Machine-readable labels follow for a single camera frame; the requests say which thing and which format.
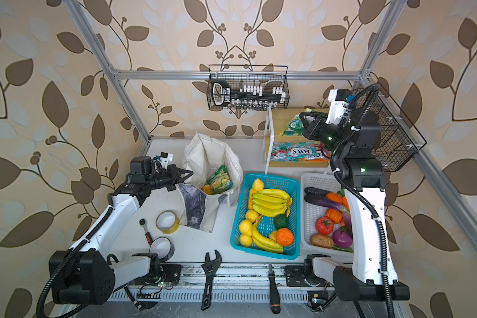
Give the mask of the white canvas tote bag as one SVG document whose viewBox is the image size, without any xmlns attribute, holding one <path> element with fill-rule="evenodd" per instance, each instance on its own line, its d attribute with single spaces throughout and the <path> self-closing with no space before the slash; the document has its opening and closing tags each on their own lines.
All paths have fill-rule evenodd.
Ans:
<svg viewBox="0 0 477 318">
<path fill-rule="evenodd" d="M 239 157 L 227 143 L 198 133 L 184 148 L 182 168 L 193 175 L 177 185 L 184 202 L 181 224 L 210 233 L 219 205 L 237 204 L 244 179 Z"/>
</svg>

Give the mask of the green snack bag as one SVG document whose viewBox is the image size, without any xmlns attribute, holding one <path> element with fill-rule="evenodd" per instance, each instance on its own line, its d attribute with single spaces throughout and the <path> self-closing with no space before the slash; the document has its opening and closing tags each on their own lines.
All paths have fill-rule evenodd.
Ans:
<svg viewBox="0 0 477 318">
<path fill-rule="evenodd" d="M 233 187 L 233 182 L 228 174 L 226 165 L 220 166 L 208 179 L 207 184 L 211 186 L 212 195 L 217 195 Z"/>
<path fill-rule="evenodd" d="M 302 113 L 314 112 L 313 109 L 305 108 Z M 280 136 L 302 136 L 304 132 L 304 126 L 300 119 L 300 113 L 298 112 L 290 122 L 282 129 Z"/>
</svg>

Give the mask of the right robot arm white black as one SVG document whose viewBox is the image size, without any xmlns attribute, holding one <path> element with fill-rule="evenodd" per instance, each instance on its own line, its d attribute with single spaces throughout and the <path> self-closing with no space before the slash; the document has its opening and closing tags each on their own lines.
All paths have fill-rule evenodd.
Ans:
<svg viewBox="0 0 477 318">
<path fill-rule="evenodd" d="M 348 201 L 354 245 L 352 264 L 319 257 L 313 260 L 312 271 L 331 282 L 334 298 L 353 302 L 360 317 L 364 316 L 361 301 L 384 302 L 387 316 L 395 317 L 394 302 L 410 297 L 392 262 L 384 205 L 388 178 L 374 155 L 381 126 L 372 108 L 379 93 L 377 83 L 358 94 L 334 90 L 329 94 L 328 113 L 299 114 L 303 136 L 321 143 L 330 153 L 329 168 Z"/>
</svg>

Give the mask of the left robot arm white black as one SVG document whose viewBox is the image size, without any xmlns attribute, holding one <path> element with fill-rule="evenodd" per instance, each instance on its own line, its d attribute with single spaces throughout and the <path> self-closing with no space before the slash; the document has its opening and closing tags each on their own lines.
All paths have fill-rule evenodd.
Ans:
<svg viewBox="0 0 477 318">
<path fill-rule="evenodd" d="M 130 259 L 111 262 L 111 247 L 128 220 L 152 191 L 176 190 L 193 172 L 175 164 L 161 163 L 149 156 L 131 160 L 125 181 L 107 196 L 106 211 L 68 250 L 56 251 L 48 267 L 50 278 L 39 296 L 36 316 L 45 317 L 46 298 L 56 304 L 72 304 L 71 317 L 90 305 L 104 304 L 115 291 L 137 278 L 159 277 L 160 258 L 156 253 L 136 253 Z"/>
</svg>

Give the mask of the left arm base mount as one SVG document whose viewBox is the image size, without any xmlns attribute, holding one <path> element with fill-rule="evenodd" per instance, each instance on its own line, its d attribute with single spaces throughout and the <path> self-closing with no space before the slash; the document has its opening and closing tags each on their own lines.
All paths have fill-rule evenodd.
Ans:
<svg viewBox="0 0 477 318">
<path fill-rule="evenodd" d="M 171 290 L 180 281 L 182 265 L 162 264 L 159 269 L 136 278 L 124 287 L 128 299 L 139 311 L 154 307 L 161 293 Z"/>
</svg>

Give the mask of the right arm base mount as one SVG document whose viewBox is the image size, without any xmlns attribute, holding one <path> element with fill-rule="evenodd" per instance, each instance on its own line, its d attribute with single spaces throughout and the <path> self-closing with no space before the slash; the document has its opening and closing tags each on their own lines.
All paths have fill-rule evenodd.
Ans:
<svg viewBox="0 0 477 318">
<path fill-rule="evenodd" d="M 337 298 L 332 283 L 312 273 L 309 265 L 288 265 L 283 274 L 286 284 L 292 288 L 313 288 L 307 290 L 307 306 L 313 312 L 324 312 Z"/>
</svg>

